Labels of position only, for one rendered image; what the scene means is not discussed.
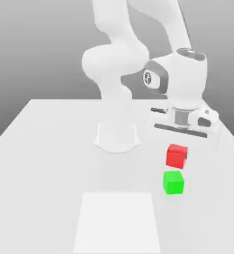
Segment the small green cube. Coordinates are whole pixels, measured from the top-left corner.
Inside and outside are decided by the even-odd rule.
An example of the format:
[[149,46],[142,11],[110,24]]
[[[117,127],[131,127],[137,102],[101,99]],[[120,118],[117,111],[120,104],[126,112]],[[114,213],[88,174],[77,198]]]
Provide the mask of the small green cube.
[[163,175],[163,188],[166,194],[182,194],[184,178],[180,171],[165,171]]

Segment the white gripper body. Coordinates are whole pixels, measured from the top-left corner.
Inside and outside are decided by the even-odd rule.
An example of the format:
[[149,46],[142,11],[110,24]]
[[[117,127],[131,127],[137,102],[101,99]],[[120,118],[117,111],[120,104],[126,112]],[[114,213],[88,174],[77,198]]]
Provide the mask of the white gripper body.
[[179,127],[164,120],[151,120],[151,140],[162,146],[177,144],[190,150],[215,151],[219,143],[219,124]]

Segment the small red cube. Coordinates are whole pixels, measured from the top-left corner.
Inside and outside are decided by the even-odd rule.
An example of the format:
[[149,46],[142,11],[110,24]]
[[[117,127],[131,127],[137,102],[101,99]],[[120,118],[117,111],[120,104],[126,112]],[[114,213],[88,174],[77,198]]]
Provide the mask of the small red cube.
[[178,169],[183,169],[188,154],[188,148],[185,146],[170,144],[167,149],[166,165]]

